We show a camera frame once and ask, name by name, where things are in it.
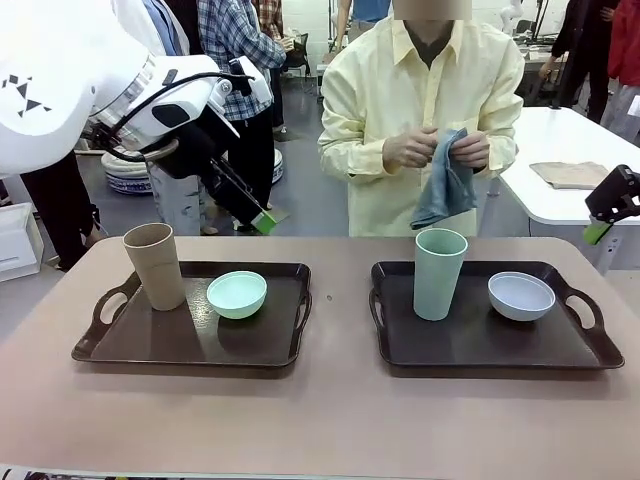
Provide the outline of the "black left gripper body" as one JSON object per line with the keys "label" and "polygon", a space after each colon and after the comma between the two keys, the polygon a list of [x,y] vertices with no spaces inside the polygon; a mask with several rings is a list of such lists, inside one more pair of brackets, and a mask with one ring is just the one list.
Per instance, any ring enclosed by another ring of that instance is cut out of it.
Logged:
{"label": "black left gripper body", "polygon": [[229,175],[230,162],[224,158],[235,145],[232,128],[214,112],[203,112],[199,118],[167,134],[155,147],[178,142],[176,150],[167,156],[152,160],[163,173],[174,179],[196,176],[214,202],[229,208],[235,189]]}

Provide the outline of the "person's right hand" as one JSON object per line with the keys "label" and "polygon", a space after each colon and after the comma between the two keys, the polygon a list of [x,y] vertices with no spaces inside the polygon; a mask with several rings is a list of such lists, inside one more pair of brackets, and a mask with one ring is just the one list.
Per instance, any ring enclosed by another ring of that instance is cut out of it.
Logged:
{"label": "person's right hand", "polygon": [[421,169],[432,159],[438,145],[438,130],[423,127],[385,140],[382,161],[387,172],[404,167]]}

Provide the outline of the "person's left hand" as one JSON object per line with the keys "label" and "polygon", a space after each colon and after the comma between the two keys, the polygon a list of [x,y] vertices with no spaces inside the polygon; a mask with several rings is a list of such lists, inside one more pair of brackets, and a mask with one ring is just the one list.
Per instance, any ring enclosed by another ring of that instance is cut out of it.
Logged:
{"label": "person's left hand", "polygon": [[490,144],[483,132],[473,132],[454,142],[450,157],[465,167],[482,170],[488,166]]}

